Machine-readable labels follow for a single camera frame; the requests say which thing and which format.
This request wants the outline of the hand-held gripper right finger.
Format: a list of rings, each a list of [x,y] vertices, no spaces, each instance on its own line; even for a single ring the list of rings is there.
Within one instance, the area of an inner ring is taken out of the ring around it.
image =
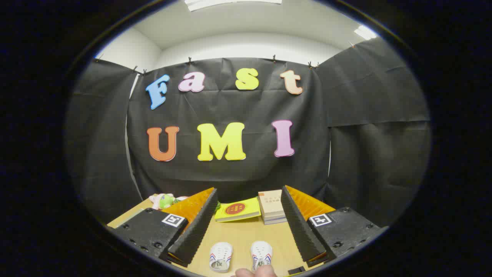
[[[281,204],[301,258],[309,267],[336,260],[379,237],[380,227],[351,207],[333,207],[290,186]]]

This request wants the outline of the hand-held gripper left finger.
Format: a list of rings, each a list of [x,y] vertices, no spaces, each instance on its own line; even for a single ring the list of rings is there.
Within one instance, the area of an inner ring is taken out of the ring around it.
[[[114,234],[143,254],[187,267],[217,204],[217,190],[212,187],[162,210],[143,209],[114,228]]]

